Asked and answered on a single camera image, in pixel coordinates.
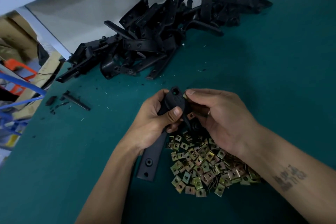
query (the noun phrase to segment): teal work surface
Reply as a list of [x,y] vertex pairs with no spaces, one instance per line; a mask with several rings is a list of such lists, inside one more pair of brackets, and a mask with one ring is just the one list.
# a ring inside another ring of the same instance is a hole
[[[154,81],[148,71],[105,80],[96,67],[55,82],[46,98],[70,90],[92,109],[53,115],[42,102],[0,171],[0,223],[73,223],[141,103],[174,85],[236,92],[262,125],[335,168],[335,0],[271,1],[223,37],[188,31]],[[171,165],[163,150],[153,183],[133,178],[124,223],[305,222],[268,184],[236,184],[222,198],[178,194]]]

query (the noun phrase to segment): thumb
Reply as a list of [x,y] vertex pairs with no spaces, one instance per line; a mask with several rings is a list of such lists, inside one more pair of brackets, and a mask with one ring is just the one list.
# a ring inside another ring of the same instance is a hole
[[200,105],[206,105],[207,107],[212,107],[216,102],[215,101],[216,95],[213,94],[207,94],[195,90],[187,90],[185,93],[191,101]]
[[164,115],[157,116],[159,124],[162,128],[167,125],[173,124],[179,120],[182,115],[182,109],[180,107],[174,107],[170,111],[166,112]]

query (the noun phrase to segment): blue wire frame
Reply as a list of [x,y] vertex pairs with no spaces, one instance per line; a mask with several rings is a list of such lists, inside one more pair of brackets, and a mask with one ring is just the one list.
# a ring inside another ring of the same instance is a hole
[[[4,79],[4,80],[10,81],[10,82],[13,82],[13,83],[15,83],[17,85],[23,86],[25,88],[29,88],[29,89],[35,91],[36,93],[40,94],[40,96],[36,97],[36,98],[23,100],[23,101],[20,101],[20,102],[17,102],[17,103],[9,104],[9,105],[4,105],[4,106],[0,107],[0,110],[6,109],[6,108],[9,108],[9,107],[13,107],[13,106],[16,106],[16,105],[22,105],[22,104],[30,103],[30,102],[42,99],[42,98],[44,98],[44,96],[46,94],[45,90],[43,90],[43,89],[41,89],[41,88],[39,88],[39,87],[37,87],[37,86],[29,83],[29,82],[26,82],[26,81],[14,78],[14,77],[12,77],[12,76],[10,76],[8,74],[0,73],[0,79]],[[8,130],[11,133],[13,133],[15,135],[18,135],[18,136],[21,136],[21,133],[19,133],[19,132],[16,131],[16,129],[18,128],[18,126],[19,125],[21,125],[21,126],[27,126],[28,121],[29,121],[29,119],[26,119],[26,120],[15,120],[14,121],[13,117],[10,114],[4,113],[4,112],[0,112],[0,117],[2,117],[0,119],[0,124],[1,124],[2,128],[5,129],[5,130]],[[5,121],[6,122],[13,121],[14,125],[11,126],[11,127],[6,127],[5,126]]]

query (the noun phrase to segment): left hand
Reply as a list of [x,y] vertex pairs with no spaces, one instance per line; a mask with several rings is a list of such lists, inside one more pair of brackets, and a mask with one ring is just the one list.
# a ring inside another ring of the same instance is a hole
[[175,107],[161,116],[157,114],[161,108],[160,102],[168,92],[168,89],[162,89],[142,104],[122,140],[127,141],[128,144],[138,150],[143,150],[151,146],[159,138],[166,126],[170,125],[166,128],[168,133],[177,130],[180,123],[179,119],[182,115],[180,107]]

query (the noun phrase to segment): right hand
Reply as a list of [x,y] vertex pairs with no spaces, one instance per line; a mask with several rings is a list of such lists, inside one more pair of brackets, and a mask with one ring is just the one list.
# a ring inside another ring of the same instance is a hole
[[192,102],[202,105],[196,109],[199,113],[208,114],[210,109],[207,117],[197,117],[215,143],[241,158],[247,140],[258,137],[261,125],[247,110],[239,96],[229,91],[211,89],[188,89],[186,94]]

